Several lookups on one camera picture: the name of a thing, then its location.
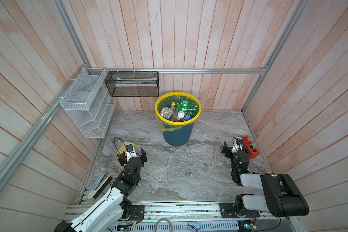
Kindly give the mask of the clear bottle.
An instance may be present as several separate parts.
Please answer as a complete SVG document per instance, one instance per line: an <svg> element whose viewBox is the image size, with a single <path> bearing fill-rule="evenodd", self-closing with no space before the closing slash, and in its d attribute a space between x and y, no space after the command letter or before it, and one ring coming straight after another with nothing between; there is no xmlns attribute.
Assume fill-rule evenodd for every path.
<svg viewBox="0 0 348 232"><path fill-rule="evenodd" d="M162 109L161 109L161 112L160 112L160 115L164 118L164 119L167 119L169 120L172 115L173 115L173 112L175 110L175 107L166 107L164 106Z"/></svg>

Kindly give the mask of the green crushed bottle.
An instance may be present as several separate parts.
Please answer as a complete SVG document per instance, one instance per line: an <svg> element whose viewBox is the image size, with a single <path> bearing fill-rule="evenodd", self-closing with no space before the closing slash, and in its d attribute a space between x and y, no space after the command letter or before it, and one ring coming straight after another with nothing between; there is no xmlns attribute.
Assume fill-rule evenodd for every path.
<svg viewBox="0 0 348 232"><path fill-rule="evenodd" d="M182 101L176 102L176 108L179 111L196 114L199 111L200 106L196 102L182 100Z"/></svg>

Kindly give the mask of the white label square bottle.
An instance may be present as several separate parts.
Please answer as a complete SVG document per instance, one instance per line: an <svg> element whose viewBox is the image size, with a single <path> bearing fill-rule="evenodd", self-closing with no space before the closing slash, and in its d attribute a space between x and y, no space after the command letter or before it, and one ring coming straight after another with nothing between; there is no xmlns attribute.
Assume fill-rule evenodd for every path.
<svg viewBox="0 0 348 232"><path fill-rule="evenodd" d="M186 114L183 111L178 111L178 114L177 114L178 121L184 121L185 117L186 117Z"/></svg>

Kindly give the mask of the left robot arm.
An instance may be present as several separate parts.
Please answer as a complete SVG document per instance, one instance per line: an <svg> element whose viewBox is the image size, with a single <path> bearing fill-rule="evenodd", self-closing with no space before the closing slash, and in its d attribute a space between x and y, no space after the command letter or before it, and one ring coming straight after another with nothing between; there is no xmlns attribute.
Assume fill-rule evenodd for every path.
<svg viewBox="0 0 348 232"><path fill-rule="evenodd" d="M104 232L120 219L131 220L131 201L127 197L141 180L141 168L147 162L146 152L135 152L133 144L125 146L126 151L118 154L124 170L110 184L110 189L92 207L71 222L60 222L55 232Z"/></svg>

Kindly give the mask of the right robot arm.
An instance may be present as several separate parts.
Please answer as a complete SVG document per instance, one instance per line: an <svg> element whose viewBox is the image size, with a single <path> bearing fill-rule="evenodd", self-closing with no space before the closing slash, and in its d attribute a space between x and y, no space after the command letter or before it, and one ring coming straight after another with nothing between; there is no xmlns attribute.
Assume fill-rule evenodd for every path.
<svg viewBox="0 0 348 232"><path fill-rule="evenodd" d="M223 218L258 216L260 212L277 218L309 214L307 201L289 175L248 170L249 151L241 138L236 138L231 147L224 143L221 152L231 161L231 177L236 185L263 191L262 195L239 194L233 204L220 204Z"/></svg>

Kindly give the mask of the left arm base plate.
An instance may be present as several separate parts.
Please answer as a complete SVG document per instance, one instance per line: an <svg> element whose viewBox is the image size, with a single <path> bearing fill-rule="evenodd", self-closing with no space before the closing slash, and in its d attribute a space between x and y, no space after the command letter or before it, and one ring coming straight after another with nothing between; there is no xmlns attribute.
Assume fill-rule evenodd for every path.
<svg viewBox="0 0 348 232"><path fill-rule="evenodd" d="M145 216L145 205L117 206L107 214L110 221L142 221Z"/></svg>

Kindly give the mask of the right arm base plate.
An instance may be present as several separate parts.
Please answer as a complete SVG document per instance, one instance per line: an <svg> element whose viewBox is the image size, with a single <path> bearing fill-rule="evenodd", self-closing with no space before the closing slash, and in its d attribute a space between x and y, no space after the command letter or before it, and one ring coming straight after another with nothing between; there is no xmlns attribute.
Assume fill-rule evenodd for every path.
<svg viewBox="0 0 348 232"><path fill-rule="evenodd" d="M222 218L258 218L260 213L257 210L238 209L235 203L220 203L219 209Z"/></svg>

